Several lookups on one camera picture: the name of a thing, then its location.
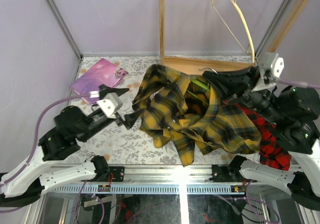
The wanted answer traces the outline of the green clothes hanger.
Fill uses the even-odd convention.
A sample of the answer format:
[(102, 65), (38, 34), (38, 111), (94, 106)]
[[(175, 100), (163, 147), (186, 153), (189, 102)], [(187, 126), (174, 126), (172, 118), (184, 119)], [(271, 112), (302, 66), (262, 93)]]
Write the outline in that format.
[[(187, 92), (193, 96), (194, 98), (200, 100), (202, 103), (206, 104), (206, 105), (211, 105), (213, 104), (215, 101), (216, 101), (216, 94), (214, 92), (214, 86), (213, 84), (207, 79), (207, 84), (204, 84), (203, 82), (201, 82), (200, 80), (198, 79), (192, 79), (191, 82), (200, 87), (201, 88), (201, 91), (199, 91), (198, 93), (193, 93), (191, 92), (188, 88), (187, 88)], [(200, 97), (197, 96), (197, 94), (203, 94), (205, 95), (206, 92), (209, 92), (210, 93), (210, 96), (209, 96), (209, 102), (206, 102), (204, 99), (201, 99)]]

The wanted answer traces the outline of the yellow plaid shirt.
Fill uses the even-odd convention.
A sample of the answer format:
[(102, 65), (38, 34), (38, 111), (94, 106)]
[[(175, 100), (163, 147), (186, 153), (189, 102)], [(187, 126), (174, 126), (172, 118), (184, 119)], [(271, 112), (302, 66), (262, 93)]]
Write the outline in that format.
[(181, 164), (191, 165), (195, 150), (203, 155), (216, 149), (231, 154), (258, 151), (261, 134), (249, 117), (237, 106), (223, 104), (218, 93), (213, 104), (206, 105), (187, 92), (201, 88), (191, 80), (207, 84), (202, 76), (187, 75), (159, 64), (145, 72), (132, 108), (141, 114), (140, 129), (153, 139), (156, 148), (173, 142)]

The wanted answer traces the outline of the cream clothes hanger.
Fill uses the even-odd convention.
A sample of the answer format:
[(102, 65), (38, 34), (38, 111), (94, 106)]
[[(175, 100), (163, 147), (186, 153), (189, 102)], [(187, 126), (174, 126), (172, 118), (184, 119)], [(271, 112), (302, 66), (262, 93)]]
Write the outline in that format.
[(226, 29), (229, 31), (235, 42), (241, 48), (241, 50), (250, 58), (251, 64), (256, 61), (255, 45), (250, 28), (247, 23), (247, 19), (238, 4), (239, 0), (223, 0), (228, 2), (231, 9), (231, 14), (234, 18), (225, 19), (225, 15), (219, 10), (219, 2), (222, 0), (209, 0), (213, 10), (217, 16), (221, 19)]

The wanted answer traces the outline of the red black plaid shirt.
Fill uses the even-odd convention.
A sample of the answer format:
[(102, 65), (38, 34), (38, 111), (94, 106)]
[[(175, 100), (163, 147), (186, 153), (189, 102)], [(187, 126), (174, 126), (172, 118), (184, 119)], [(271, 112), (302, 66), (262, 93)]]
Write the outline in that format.
[(272, 130), (276, 126), (243, 104), (237, 104), (236, 106), (249, 117), (261, 134), (259, 162), (275, 169), (288, 171), (292, 157), (277, 143), (276, 137), (272, 134)]

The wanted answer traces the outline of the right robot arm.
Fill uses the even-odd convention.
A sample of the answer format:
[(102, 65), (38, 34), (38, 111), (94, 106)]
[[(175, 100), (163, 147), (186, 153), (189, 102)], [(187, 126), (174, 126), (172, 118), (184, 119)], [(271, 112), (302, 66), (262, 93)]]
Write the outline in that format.
[(235, 156), (228, 165), (228, 176), (236, 182), (244, 178), (265, 183), (289, 194), (301, 206), (318, 211), (320, 133), (314, 121), (320, 114), (320, 98), (314, 87), (292, 83), (275, 95), (280, 75), (279, 68), (262, 67), (203, 73), (224, 103), (243, 104), (273, 124), (276, 143), (300, 166), (300, 171), (283, 171)]

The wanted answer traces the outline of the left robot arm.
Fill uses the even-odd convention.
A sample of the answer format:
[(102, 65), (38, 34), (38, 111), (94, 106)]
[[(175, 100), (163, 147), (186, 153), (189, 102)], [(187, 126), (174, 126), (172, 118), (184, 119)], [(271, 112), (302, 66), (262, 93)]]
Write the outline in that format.
[[(49, 105), (41, 112), (35, 127), (30, 155), (15, 169), (0, 175), (0, 206), (5, 212), (36, 202), (42, 195), (66, 184), (79, 181), (102, 182), (110, 175), (110, 168), (102, 156), (60, 171), (51, 167), (80, 150), (79, 142), (86, 142), (112, 123), (131, 129), (143, 110), (121, 116), (118, 110), (123, 103), (120, 96), (127, 88), (110, 88), (100, 85), (97, 91), (78, 94)], [(97, 98), (97, 109), (89, 115), (76, 106), (67, 106), (55, 116), (55, 126), (38, 137), (40, 122), (54, 106), (73, 99)]]

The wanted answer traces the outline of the purple folded cloth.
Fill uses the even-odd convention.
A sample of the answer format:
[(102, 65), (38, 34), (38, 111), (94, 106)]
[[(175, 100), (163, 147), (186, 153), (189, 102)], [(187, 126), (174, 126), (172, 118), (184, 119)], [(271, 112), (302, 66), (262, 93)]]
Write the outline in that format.
[(118, 88), (127, 75), (126, 70), (102, 58), (75, 80), (70, 85), (70, 89), (78, 95), (83, 95), (92, 91), (100, 91), (100, 86), (103, 85), (103, 88), (105, 86), (115, 88), (120, 96), (129, 91), (129, 88)]

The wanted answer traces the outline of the wooden clothes rack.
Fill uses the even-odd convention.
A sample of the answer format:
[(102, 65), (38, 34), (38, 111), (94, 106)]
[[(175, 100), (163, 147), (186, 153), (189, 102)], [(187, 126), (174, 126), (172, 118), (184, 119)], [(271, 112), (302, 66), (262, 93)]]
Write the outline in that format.
[[(251, 64), (209, 0), (158, 0), (160, 62), (177, 70), (200, 73), (205, 66), (235, 70)], [(274, 52), (310, 0), (238, 0), (254, 40), (255, 60)], [(234, 18), (220, 1), (225, 19)]]

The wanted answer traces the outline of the aluminium mounting rail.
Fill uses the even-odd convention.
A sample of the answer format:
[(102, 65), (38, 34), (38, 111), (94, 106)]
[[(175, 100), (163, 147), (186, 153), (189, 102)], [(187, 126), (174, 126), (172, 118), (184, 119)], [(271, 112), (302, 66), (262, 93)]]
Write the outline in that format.
[(243, 195), (248, 181), (234, 178), (219, 165), (110, 166), (112, 180), (92, 181), (89, 164), (51, 168), (40, 176), (43, 193)]

